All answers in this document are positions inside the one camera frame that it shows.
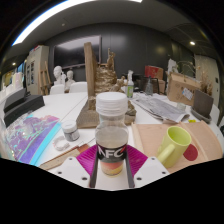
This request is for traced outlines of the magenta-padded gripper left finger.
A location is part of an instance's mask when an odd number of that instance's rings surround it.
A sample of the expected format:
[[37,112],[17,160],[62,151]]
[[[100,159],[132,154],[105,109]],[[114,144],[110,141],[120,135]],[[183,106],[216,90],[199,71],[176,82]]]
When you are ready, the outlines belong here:
[[94,188],[97,179],[98,153],[94,145],[77,157],[68,157],[56,174],[84,188]]

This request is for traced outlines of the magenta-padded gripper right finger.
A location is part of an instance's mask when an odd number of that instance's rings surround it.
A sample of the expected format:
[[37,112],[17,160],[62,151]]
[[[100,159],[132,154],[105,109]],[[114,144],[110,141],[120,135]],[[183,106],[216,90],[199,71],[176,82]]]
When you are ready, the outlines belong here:
[[126,170],[130,188],[140,188],[169,174],[156,157],[147,157],[136,148],[126,148]]

